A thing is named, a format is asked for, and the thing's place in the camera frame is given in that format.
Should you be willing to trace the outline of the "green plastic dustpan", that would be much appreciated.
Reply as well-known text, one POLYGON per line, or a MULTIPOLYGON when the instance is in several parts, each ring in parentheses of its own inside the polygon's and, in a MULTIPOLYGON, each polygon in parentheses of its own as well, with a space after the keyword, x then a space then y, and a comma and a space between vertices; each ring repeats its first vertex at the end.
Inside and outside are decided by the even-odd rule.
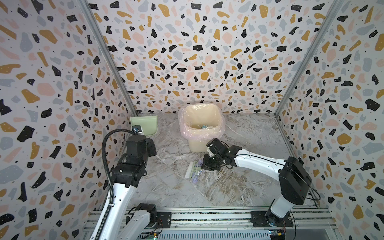
POLYGON ((130 117, 131 128, 134 125, 141 125, 143 135, 146 137, 154 136, 158 131, 158 116, 130 117))

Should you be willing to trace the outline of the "aluminium corner post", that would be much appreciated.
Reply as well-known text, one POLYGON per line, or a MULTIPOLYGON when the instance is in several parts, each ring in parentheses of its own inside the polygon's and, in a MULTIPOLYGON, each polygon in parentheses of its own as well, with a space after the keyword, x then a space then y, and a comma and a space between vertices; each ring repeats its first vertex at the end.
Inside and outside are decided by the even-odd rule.
POLYGON ((343 5, 342 0, 334 0, 330 6, 330 9, 326 15, 325 20, 323 21, 318 33, 316 34, 313 42, 311 43, 307 54, 303 58, 302 63, 299 65, 298 70, 296 71, 293 80, 291 81, 290 85, 287 87, 287 91, 285 92, 283 99, 279 103, 276 112, 274 113, 274 116, 276 119, 278 119, 278 116, 282 113, 283 108, 285 104, 288 102, 290 94, 294 92, 295 86, 298 84, 301 76, 303 75, 307 65, 310 63, 311 59, 317 52, 317 48, 319 47, 324 35, 326 34, 327 30, 331 26, 333 19, 337 15, 338 11, 341 9, 343 5))
POLYGON ((117 82, 118 88, 119 88, 120 92, 122 93, 122 96, 124 97, 124 99, 126 101, 127 108, 129 109, 129 112, 131 113, 131 115, 133 117, 137 117, 138 113, 134 107, 134 104, 132 103, 132 100, 131 100, 130 95, 126 89, 126 86, 122 80, 122 77, 119 74, 118 68, 117 68, 117 66, 116 66, 116 64, 112 58, 112 55, 110 54, 108 45, 104 41, 102 32, 100 31, 100 28, 99 28, 97 21, 96 21, 93 13, 91 11, 91 8, 89 6, 88 1, 79 0, 78 3, 80 5, 81 10, 83 11, 83 13, 85 15, 85 19, 87 20, 87 23, 89 24, 91 31, 93 32, 93 34, 95 36, 95 39, 96 39, 96 41, 100 47, 100 50, 101 50, 101 52, 102 52, 102 54, 106 60, 106 63, 109 66, 109 68, 113 74, 113 77, 115 78, 115 80, 117 82))

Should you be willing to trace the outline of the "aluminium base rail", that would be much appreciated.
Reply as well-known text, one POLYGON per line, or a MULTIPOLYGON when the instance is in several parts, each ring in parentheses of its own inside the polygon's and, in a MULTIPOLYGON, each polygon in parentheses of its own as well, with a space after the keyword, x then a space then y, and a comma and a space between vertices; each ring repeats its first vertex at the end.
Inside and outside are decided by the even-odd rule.
MULTIPOLYGON (((331 213, 326 209, 298 207, 290 210, 293 227, 254 228, 252 211, 266 207, 157 208, 171 212, 169 229, 145 230, 136 240, 340 240, 331 213)), ((126 210, 124 228, 135 210, 126 210)))

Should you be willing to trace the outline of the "right aluminium corner post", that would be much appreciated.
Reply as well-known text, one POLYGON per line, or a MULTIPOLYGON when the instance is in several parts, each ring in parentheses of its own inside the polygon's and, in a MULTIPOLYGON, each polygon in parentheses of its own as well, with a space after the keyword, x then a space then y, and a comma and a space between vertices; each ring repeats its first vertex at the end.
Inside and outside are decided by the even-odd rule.
POLYGON ((276 112, 274 113, 274 116, 276 119, 278 119, 278 116, 282 113, 283 108, 285 104, 288 102, 290 94, 294 92, 295 86, 298 84, 301 76, 303 75, 307 65, 310 63, 311 59, 317 52, 317 48, 319 47, 324 35, 326 34, 327 30, 331 26, 333 19, 337 15, 338 11, 341 9, 343 5, 342 0, 334 0, 330 6, 330 9, 326 15, 325 20, 323 21, 318 33, 316 34, 313 42, 311 43, 307 54, 303 58, 302 63, 299 65, 298 70, 296 71, 293 80, 291 81, 290 85, 287 87, 287 91, 285 92, 283 99, 279 103, 276 112))

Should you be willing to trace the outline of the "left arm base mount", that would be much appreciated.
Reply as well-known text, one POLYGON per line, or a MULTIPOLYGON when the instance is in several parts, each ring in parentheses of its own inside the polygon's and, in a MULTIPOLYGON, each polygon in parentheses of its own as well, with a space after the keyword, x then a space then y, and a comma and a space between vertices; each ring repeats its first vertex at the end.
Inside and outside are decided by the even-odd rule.
POLYGON ((145 227, 145 230, 169 229, 171 227, 171 220, 171 212, 150 213, 150 222, 145 227))

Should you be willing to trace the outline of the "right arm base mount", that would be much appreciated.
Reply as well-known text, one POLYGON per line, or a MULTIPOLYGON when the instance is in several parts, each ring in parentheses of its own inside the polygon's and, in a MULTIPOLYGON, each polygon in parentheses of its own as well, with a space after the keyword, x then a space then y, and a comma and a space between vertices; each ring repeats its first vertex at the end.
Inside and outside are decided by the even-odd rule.
POLYGON ((252 211, 251 223, 254 228, 261 227, 293 227, 293 218, 288 212, 282 219, 276 217, 271 211, 252 211))

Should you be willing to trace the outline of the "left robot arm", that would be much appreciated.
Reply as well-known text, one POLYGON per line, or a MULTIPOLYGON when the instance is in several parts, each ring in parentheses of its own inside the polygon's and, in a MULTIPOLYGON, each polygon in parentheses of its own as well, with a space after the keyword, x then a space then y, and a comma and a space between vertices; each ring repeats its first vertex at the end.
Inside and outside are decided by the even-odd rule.
POLYGON ((131 134, 126 142, 124 162, 110 171, 107 163, 106 146, 111 131, 102 142, 102 160, 106 170, 108 197, 102 213, 91 235, 92 240, 136 240, 147 227, 157 223, 157 209, 153 204, 139 204, 124 228, 121 227, 127 207, 137 191, 140 179, 146 175, 149 157, 157 154, 152 139, 144 135, 131 134))

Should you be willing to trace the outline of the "green hand brush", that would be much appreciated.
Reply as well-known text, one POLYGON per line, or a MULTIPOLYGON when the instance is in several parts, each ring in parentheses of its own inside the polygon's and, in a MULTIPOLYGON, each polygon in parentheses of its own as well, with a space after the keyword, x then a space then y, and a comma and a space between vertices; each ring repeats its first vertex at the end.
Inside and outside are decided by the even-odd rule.
POLYGON ((185 179, 192 180, 196 176, 197 163, 198 161, 194 161, 189 164, 185 174, 185 179))

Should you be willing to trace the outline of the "left aluminium corner post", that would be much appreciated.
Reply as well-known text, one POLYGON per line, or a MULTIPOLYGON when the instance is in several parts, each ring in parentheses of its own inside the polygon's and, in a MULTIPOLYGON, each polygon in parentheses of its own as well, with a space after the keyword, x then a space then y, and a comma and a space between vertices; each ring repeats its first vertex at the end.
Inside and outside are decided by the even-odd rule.
POLYGON ((101 52, 102 52, 102 54, 106 60, 106 63, 109 66, 109 68, 113 74, 113 77, 115 78, 115 80, 117 82, 118 88, 119 88, 120 92, 122 93, 122 96, 124 97, 124 99, 126 101, 127 108, 129 109, 129 112, 131 113, 131 115, 133 117, 137 117, 138 113, 134 107, 134 104, 132 103, 132 100, 131 100, 130 95, 126 89, 126 86, 122 80, 122 77, 119 74, 118 68, 117 68, 117 66, 116 66, 116 64, 112 58, 112 55, 110 54, 108 45, 104 41, 102 32, 100 31, 100 28, 99 28, 97 21, 96 21, 93 13, 91 11, 91 8, 89 6, 88 1, 79 0, 78 3, 80 5, 81 10, 83 11, 83 13, 85 15, 85 19, 87 20, 87 23, 89 24, 91 31, 93 32, 93 34, 95 36, 95 39, 96 39, 96 41, 100 47, 100 50, 101 50, 101 52))

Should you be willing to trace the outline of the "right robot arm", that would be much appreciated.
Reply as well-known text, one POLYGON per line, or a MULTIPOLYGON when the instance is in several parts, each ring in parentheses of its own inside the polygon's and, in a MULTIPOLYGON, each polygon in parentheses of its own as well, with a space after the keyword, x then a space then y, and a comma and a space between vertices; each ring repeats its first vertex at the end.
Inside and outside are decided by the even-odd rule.
POLYGON ((267 175, 279 182, 281 193, 263 216, 253 223, 281 227, 295 206, 302 206, 312 186, 312 179, 300 161, 294 157, 274 159, 249 152, 239 146, 228 146, 217 138, 206 144, 202 169, 220 171, 222 167, 241 167, 267 175))

